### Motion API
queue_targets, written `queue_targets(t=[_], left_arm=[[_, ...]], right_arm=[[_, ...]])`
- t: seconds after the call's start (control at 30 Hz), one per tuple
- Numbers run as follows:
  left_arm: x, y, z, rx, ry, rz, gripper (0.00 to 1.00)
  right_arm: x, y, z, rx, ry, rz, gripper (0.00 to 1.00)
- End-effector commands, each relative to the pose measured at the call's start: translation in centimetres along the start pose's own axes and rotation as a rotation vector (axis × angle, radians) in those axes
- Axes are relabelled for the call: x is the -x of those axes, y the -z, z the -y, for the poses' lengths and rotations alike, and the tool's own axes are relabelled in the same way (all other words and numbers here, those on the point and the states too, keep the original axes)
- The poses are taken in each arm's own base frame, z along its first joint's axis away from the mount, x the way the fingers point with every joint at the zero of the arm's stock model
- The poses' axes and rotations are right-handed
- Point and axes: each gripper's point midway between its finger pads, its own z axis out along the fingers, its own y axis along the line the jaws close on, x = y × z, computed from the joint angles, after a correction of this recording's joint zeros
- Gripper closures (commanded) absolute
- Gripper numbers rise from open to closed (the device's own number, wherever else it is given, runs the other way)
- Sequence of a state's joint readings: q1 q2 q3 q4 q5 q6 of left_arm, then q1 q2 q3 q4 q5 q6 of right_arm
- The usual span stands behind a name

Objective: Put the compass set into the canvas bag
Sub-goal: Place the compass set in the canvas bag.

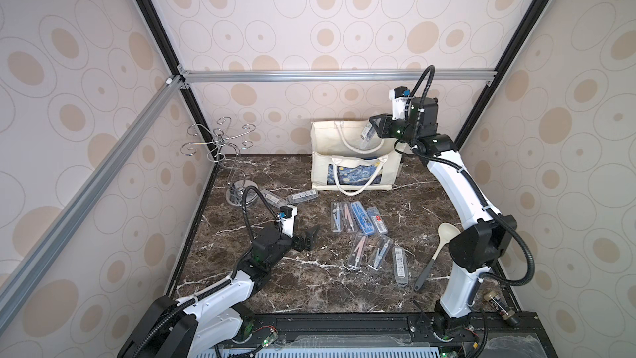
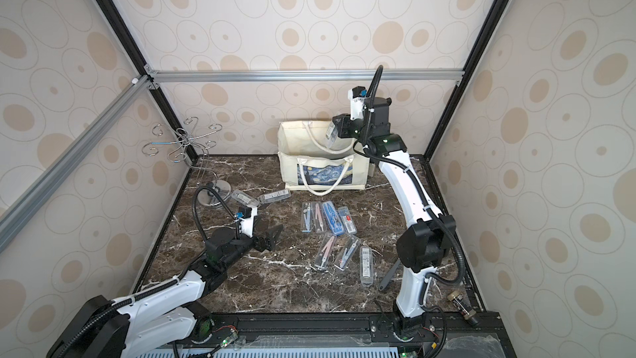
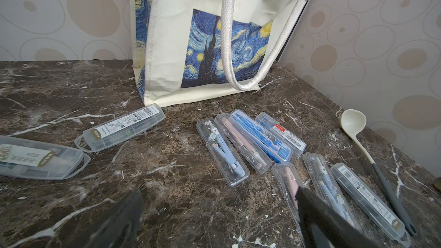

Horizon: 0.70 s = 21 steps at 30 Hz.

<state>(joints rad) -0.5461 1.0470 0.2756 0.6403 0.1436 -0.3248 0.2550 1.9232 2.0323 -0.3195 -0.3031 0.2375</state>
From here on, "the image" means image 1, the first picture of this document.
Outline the gold label clear case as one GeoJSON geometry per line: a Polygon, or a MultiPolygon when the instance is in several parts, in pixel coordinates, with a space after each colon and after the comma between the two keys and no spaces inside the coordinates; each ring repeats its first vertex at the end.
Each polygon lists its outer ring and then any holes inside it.
{"type": "Polygon", "coordinates": [[[359,135],[359,147],[362,150],[368,150],[371,147],[371,141],[375,135],[374,127],[370,122],[363,127],[359,135]]]}

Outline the long barcode clear case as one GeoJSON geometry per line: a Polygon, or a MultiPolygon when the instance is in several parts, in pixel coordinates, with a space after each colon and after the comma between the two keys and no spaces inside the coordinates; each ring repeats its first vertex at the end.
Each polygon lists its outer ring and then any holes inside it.
{"type": "Polygon", "coordinates": [[[297,192],[289,195],[286,200],[291,205],[298,205],[304,202],[311,202],[316,200],[319,196],[319,193],[316,189],[306,190],[304,192],[297,192]]]}

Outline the pink compass clear case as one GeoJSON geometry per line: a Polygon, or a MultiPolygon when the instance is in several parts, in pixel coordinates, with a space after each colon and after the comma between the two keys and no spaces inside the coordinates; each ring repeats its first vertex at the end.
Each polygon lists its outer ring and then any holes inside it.
{"type": "Polygon", "coordinates": [[[352,250],[347,260],[347,267],[352,270],[358,270],[364,258],[364,249],[367,243],[367,235],[358,235],[353,243],[352,250]]]}

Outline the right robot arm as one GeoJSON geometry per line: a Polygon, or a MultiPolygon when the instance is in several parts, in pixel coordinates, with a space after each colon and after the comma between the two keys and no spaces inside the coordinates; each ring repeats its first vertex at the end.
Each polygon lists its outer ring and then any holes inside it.
{"type": "Polygon", "coordinates": [[[391,114],[370,118],[377,136],[406,144],[442,185],[462,223],[449,253],[453,266],[442,297],[432,315],[432,331],[441,341],[451,341],[466,328],[480,285],[487,278],[508,286],[523,286],[533,279],[536,263],[528,244],[517,232],[517,222],[503,215],[486,198],[470,175],[453,140],[437,131],[438,102],[428,92],[435,76],[428,66],[412,89],[394,89],[391,114]],[[527,270],[520,279],[492,273],[493,265],[515,241],[523,251],[527,270]]]}

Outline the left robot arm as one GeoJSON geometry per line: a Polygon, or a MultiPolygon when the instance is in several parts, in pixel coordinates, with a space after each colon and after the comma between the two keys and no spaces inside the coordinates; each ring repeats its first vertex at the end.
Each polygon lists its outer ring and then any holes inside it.
{"type": "Polygon", "coordinates": [[[241,209],[251,245],[230,275],[185,298],[156,299],[122,345],[119,357],[195,357],[236,338],[248,330],[245,323],[250,313],[241,304],[264,288],[274,267],[289,251],[314,249],[321,227],[316,225],[297,235],[297,207],[293,205],[284,205],[279,211],[266,207],[273,221],[258,234],[253,233],[247,205],[250,192],[267,201],[258,187],[245,187],[241,209]]]}

